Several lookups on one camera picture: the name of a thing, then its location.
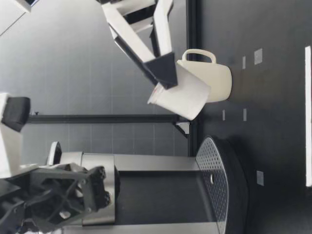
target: white light strip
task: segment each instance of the white light strip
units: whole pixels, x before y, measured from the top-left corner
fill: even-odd
[[[306,47],[306,186],[312,186],[311,47]]]

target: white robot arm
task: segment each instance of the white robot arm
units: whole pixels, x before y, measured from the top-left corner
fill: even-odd
[[[12,0],[25,12],[36,0]],[[173,0],[96,0],[104,11],[113,39],[145,76],[165,89],[178,85],[175,54],[172,50],[168,16]],[[144,44],[138,32],[153,28],[153,51]]]

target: perforated drip tray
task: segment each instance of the perforated drip tray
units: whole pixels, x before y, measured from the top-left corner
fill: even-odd
[[[203,141],[196,161],[202,172],[219,231],[223,234],[229,206],[229,186],[220,152],[212,138]]]

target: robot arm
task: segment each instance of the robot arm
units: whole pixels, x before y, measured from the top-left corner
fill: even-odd
[[[25,12],[36,0],[12,0]],[[172,50],[168,16],[173,0],[96,0],[104,11],[113,39],[135,62],[145,76],[165,89],[178,85],[175,54]],[[153,51],[144,44],[138,32],[153,28]]]
[[[0,94],[0,233],[51,232],[111,203],[104,167],[20,166],[30,99]]]

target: white panel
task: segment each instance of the white panel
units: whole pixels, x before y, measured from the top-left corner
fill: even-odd
[[[155,0],[123,0],[114,3],[114,7],[124,16],[154,4]]]
[[[24,12],[10,0],[0,0],[0,34],[2,34]]]
[[[167,17],[172,3],[172,0],[159,0],[154,12],[154,24],[161,55],[166,55],[172,52],[170,29]]]
[[[312,186],[311,47],[306,47],[306,185]]]
[[[111,5],[102,6],[107,22],[117,34],[129,45],[132,51],[143,61],[148,62],[155,59],[155,56],[142,42],[140,37],[133,31],[124,17]]]
[[[29,5],[25,0],[11,0],[11,1],[22,11],[27,13],[31,12],[31,5]]]
[[[149,155],[114,155],[119,171],[198,171],[195,158]]]
[[[145,29],[151,28],[153,26],[152,22],[153,22],[153,17],[149,17],[147,19],[131,24],[131,27],[136,33],[138,33]]]

